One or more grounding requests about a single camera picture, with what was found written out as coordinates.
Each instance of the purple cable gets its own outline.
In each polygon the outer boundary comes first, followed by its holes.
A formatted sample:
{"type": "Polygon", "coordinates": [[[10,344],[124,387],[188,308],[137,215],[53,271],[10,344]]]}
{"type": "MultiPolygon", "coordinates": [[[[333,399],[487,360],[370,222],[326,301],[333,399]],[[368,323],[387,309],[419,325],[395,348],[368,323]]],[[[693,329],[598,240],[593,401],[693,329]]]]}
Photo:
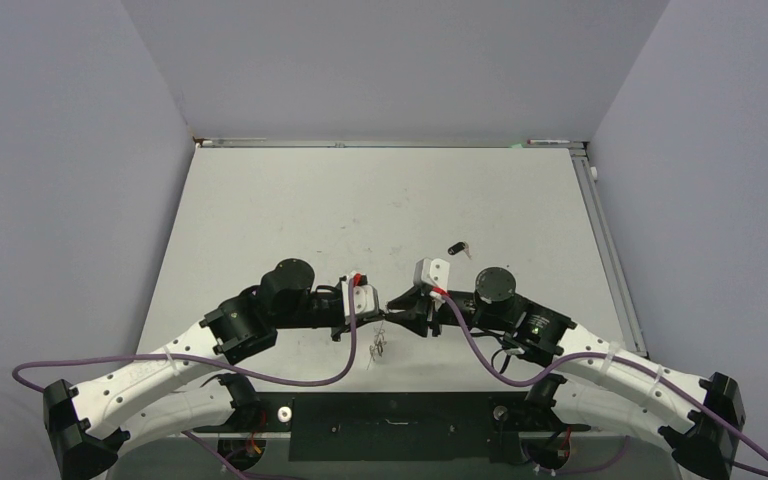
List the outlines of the purple cable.
{"type": "Polygon", "coordinates": [[[189,430],[181,433],[185,437],[199,444],[199,446],[207,450],[208,453],[216,457],[217,460],[222,462],[222,465],[225,465],[225,468],[227,468],[229,472],[233,473],[240,480],[249,480],[249,479],[258,479],[258,478],[263,480],[301,480],[298,477],[287,477],[283,475],[269,475],[266,473],[245,473],[244,474],[243,472],[237,470],[237,468],[234,467],[234,465],[232,465],[231,462],[228,460],[232,455],[229,454],[223,457],[221,453],[217,452],[216,449],[211,447],[207,442],[204,441],[204,439],[194,435],[193,432],[189,430]]]}
{"type": "Polygon", "coordinates": [[[181,432],[181,433],[182,433],[182,434],[183,434],[185,437],[189,438],[190,440],[192,440],[192,441],[194,441],[194,442],[198,443],[198,444],[199,444],[199,446],[200,446],[201,448],[203,448],[203,449],[207,450],[207,451],[208,451],[208,453],[210,453],[211,455],[213,455],[214,457],[216,457],[216,459],[217,459],[217,460],[219,460],[220,462],[222,462],[222,465],[225,465],[225,468],[227,468],[229,472],[233,473],[233,474],[234,474],[234,476],[236,476],[236,477],[237,477],[237,478],[239,478],[240,480],[249,480],[249,477],[250,477],[251,475],[243,475],[243,472],[241,472],[241,471],[237,470],[237,469],[236,469],[236,468],[235,468],[233,465],[231,465],[231,462],[229,462],[228,460],[226,460],[226,459],[225,459],[225,457],[223,457],[223,456],[222,456],[222,454],[220,454],[220,453],[219,453],[219,452],[217,452],[217,451],[216,451],[216,450],[215,450],[213,447],[211,447],[210,445],[208,445],[208,444],[207,444],[207,442],[205,442],[205,441],[204,441],[204,440],[202,440],[201,438],[199,438],[199,437],[197,437],[197,436],[193,435],[193,432],[191,432],[191,431],[189,431],[189,430],[186,430],[186,431],[183,431],[183,432],[181,432]]]}
{"type": "MultiPolygon", "coordinates": [[[[354,288],[354,279],[349,278],[347,281],[349,284],[349,291],[352,291],[354,288]]],[[[352,369],[352,365],[355,363],[355,353],[357,353],[357,319],[355,318],[354,302],[349,302],[349,325],[351,328],[351,348],[349,351],[349,361],[346,363],[346,366],[340,373],[324,380],[287,380],[285,378],[273,377],[271,375],[252,372],[251,370],[246,370],[244,368],[230,365],[226,362],[199,357],[196,355],[189,355],[185,353],[170,353],[169,356],[175,360],[188,360],[191,362],[203,363],[205,365],[211,365],[223,370],[230,370],[234,373],[239,373],[240,375],[256,378],[265,382],[277,383],[279,385],[289,385],[292,387],[321,387],[323,385],[331,385],[332,383],[336,383],[342,380],[343,377],[349,373],[349,370],[352,369]]],[[[44,388],[22,377],[20,375],[22,370],[27,370],[29,368],[75,367],[79,365],[95,365],[99,363],[133,362],[137,360],[168,360],[168,357],[164,353],[143,353],[138,355],[113,355],[109,357],[85,358],[81,360],[44,360],[39,362],[28,362],[18,365],[13,369],[13,378],[22,385],[42,393],[44,388]]]]}
{"type": "MultiPolygon", "coordinates": [[[[528,380],[522,380],[522,381],[516,381],[511,380],[503,375],[501,375],[499,372],[497,372],[492,365],[490,365],[490,362],[487,361],[487,358],[484,357],[484,354],[481,353],[481,350],[478,349],[478,345],[475,344],[475,340],[473,340],[472,335],[469,333],[469,327],[466,324],[466,321],[463,318],[463,314],[461,314],[460,309],[458,308],[457,304],[449,298],[448,295],[443,295],[443,300],[446,301],[446,303],[449,305],[449,308],[452,309],[452,312],[455,314],[455,318],[458,320],[458,325],[460,325],[461,330],[464,333],[464,336],[466,337],[467,343],[469,343],[469,348],[472,349],[472,353],[475,354],[476,357],[478,357],[478,361],[481,362],[481,365],[484,366],[484,369],[487,370],[490,375],[493,375],[498,380],[500,380],[502,383],[505,383],[507,385],[510,385],[512,387],[529,387],[531,385],[534,385],[535,383],[539,382],[540,380],[543,380],[546,378],[547,375],[549,375],[553,370],[558,368],[559,366],[563,365],[566,362],[569,362],[571,360],[578,360],[582,358],[600,358],[604,359],[607,357],[604,353],[595,353],[595,352],[581,352],[581,353],[573,353],[570,355],[566,355],[563,357],[558,358],[551,364],[549,364],[548,367],[543,369],[542,372],[538,373],[534,377],[528,379],[528,380]]],[[[653,372],[652,370],[649,370],[648,368],[638,365],[634,363],[631,360],[622,358],[622,357],[614,357],[614,361],[620,364],[623,364],[625,366],[631,367],[635,370],[638,370],[640,372],[645,373],[646,375],[649,375],[652,378],[656,378],[658,374],[656,372],[653,372]]],[[[725,428],[730,434],[734,435],[738,439],[740,439],[741,442],[745,443],[749,448],[755,451],[758,455],[761,455],[761,457],[768,462],[768,452],[761,448],[760,445],[752,441],[749,437],[747,437],[743,432],[735,428],[732,424],[725,421],[722,417],[714,413],[710,408],[706,407],[705,405],[702,405],[699,403],[695,398],[693,398],[690,394],[679,388],[676,384],[672,383],[671,381],[667,380],[664,377],[661,377],[660,380],[661,384],[663,384],[668,389],[672,390],[676,395],[681,397],[682,399],[686,400],[688,403],[693,405],[695,408],[698,408],[699,411],[704,413],[705,415],[711,417],[715,422],[720,424],[723,428],[725,428]]],[[[768,472],[765,470],[760,470],[755,467],[747,467],[747,465],[743,465],[742,463],[735,462],[733,464],[737,468],[741,468],[744,470],[748,470],[752,473],[762,475],[765,477],[768,477],[768,472]]]]}
{"type": "MultiPolygon", "coordinates": [[[[625,456],[625,454],[628,452],[628,446],[631,443],[631,437],[625,437],[623,439],[623,446],[620,448],[620,451],[617,452],[616,455],[614,455],[610,460],[603,463],[602,465],[596,465],[593,467],[582,467],[582,468],[573,468],[572,470],[561,470],[555,471],[555,475],[561,476],[561,475],[583,475],[586,473],[596,473],[601,472],[602,470],[607,470],[608,468],[611,468],[615,463],[619,462],[622,457],[625,456]]],[[[551,472],[552,470],[540,467],[541,471],[544,472],[551,472]]]]}
{"type": "MultiPolygon", "coordinates": [[[[347,278],[346,281],[348,282],[349,292],[353,291],[354,278],[349,277],[347,278]]],[[[189,360],[196,363],[212,365],[217,368],[230,370],[232,372],[239,373],[241,375],[246,375],[251,378],[257,378],[259,380],[277,383],[280,385],[290,385],[294,387],[321,387],[323,385],[330,385],[332,383],[336,383],[342,380],[343,377],[345,377],[349,373],[349,370],[352,369],[352,366],[355,363],[355,354],[357,353],[357,318],[355,316],[355,303],[353,301],[349,302],[349,327],[351,330],[351,348],[349,350],[349,361],[346,363],[346,366],[343,367],[343,370],[340,371],[340,373],[338,373],[337,375],[334,375],[331,378],[326,378],[325,380],[311,380],[311,381],[287,380],[284,378],[273,377],[271,375],[264,375],[262,373],[252,372],[250,370],[239,368],[234,365],[220,362],[218,360],[211,360],[209,358],[197,357],[195,355],[171,353],[169,356],[171,356],[175,360],[189,360]]],[[[113,355],[109,357],[85,358],[82,360],[48,360],[48,361],[40,361],[40,362],[28,362],[28,363],[23,363],[21,365],[17,365],[16,368],[13,369],[12,375],[13,375],[13,379],[15,379],[17,382],[30,388],[31,390],[35,390],[37,392],[42,393],[43,391],[45,391],[45,389],[22,377],[22,375],[20,375],[20,372],[22,370],[26,370],[29,368],[73,367],[78,365],[94,365],[99,363],[125,362],[125,361],[137,361],[137,360],[167,360],[167,359],[168,357],[165,354],[149,353],[149,354],[141,354],[141,355],[113,355]]],[[[228,461],[225,457],[223,457],[219,452],[214,450],[210,445],[207,444],[207,442],[193,435],[192,432],[186,431],[181,433],[183,433],[186,437],[193,440],[194,442],[198,443],[199,446],[201,446],[208,452],[210,452],[211,455],[213,455],[220,462],[222,462],[222,464],[225,465],[225,467],[229,471],[231,471],[231,473],[236,475],[237,478],[239,478],[240,480],[258,479],[258,478],[263,480],[299,480],[295,477],[283,477],[280,475],[267,475],[262,473],[261,474],[249,473],[248,475],[243,475],[242,472],[234,468],[234,466],[231,465],[230,461],[228,461]]]]}

